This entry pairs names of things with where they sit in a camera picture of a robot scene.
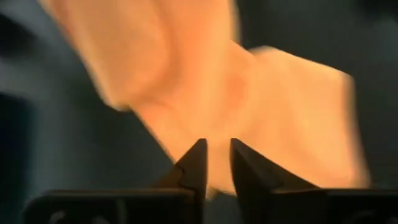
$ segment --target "pointed metal tip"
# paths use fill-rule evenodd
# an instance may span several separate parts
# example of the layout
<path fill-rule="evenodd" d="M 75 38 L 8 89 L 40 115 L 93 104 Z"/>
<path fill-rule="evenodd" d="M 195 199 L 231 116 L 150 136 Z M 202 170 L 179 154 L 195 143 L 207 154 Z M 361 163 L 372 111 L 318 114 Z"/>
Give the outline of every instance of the pointed metal tip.
<path fill-rule="evenodd" d="M 264 186 L 274 190 L 304 190 L 317 188 L 259 154 L 238 139 L 231 139 L 231 165 L 247 164 Z"/>
<path fill-rule="evenodd" d="M 176 163 L 183 170 L 192 166 L 207 168 L 207 140 L 199 139 Z"/>
<path fill-rule="evenodd" d="M 199 139 L 155 187 L 185 188 L 203 195 L 207 185 L 207 140 Z"/>

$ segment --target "paper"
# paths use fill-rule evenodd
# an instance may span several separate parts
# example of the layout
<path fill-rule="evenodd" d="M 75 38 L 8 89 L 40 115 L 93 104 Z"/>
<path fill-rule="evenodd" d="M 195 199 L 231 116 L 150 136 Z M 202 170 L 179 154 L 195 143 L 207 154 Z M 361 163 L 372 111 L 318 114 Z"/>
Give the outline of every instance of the paper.
<path fill-rule="evenodd" d="M 42 0 L 104 102 L 130 108 L 177 161 L 209 144 L 208 185 L 234 194 L 238 138 L 320 187 L 366 187 L 347 74 L 235 41 L 228 0 Z"/>

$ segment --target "orange paper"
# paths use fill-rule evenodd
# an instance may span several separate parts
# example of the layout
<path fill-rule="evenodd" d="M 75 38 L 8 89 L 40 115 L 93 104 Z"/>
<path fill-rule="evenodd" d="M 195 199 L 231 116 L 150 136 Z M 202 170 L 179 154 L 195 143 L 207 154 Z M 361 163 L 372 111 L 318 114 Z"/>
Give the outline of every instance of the orange paper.
<path fill-rule="evenodd" d="M 229 0 L 42 0 L 108 105 L 130 108 L 173 161 L 209 145 L 208 185 L 229 194 L 238 138 L 320 187 L 369 183 L 341 71 L 235 40 Z"/>

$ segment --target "gray background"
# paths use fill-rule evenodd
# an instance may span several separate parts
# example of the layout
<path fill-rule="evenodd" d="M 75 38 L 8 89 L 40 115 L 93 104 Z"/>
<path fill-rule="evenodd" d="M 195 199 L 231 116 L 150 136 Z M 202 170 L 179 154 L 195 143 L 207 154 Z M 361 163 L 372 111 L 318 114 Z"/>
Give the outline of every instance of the gray background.
<path fill-rule="evenodd" d="M 373 179 L 398 187 L 398 25 L 370 17 L 357 0 L 239 0 L 243 45 L 271 45 L 338 68 L 356 81 L 361 136 Z M 29 29 L 21 57 L 0 57 L 0 92 L 34 107 L 27 197 L 47 189 L 143 187 L 171 167 L 133 114 L 96 94 L 79 58 L 33 0 L 0 1 Z M 236 203 L 219 197 L 209 223 L 232 223 Z"/>

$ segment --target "dark background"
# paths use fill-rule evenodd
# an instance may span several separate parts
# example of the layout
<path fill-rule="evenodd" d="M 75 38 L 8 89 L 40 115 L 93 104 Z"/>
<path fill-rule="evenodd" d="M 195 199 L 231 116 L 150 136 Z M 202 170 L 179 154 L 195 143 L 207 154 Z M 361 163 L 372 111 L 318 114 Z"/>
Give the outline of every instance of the dark background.
<path fill-rule="evenodd" d="M 354 77 L 373 180 L 398 188 L 394 3 L 238 0 L 238 5 L 245 48 L 271 45 Z M 133 114 L 103 104 L 79 58 L 36 1 L 0 0 L 0 14 L 21 28 L 0 18 L 0 93 L 17 99 L 0 98 L 0 111 L 8 114 L 0 117 L 0 127 L 17 126 L 13 132 L 22 141 L 10 147 L 9 138 L 0 138 L 0 190 L 8 195 L 0 197 L 0 222 L 12 223 L 20 204 L 48 189 L 144 187 L 171 167 Z M 16 201 L 20 204 L 8 206 Z M 224 195 L 209 204 L 206 216 L 207 223 L 239 223 L 236 202 Z"/>

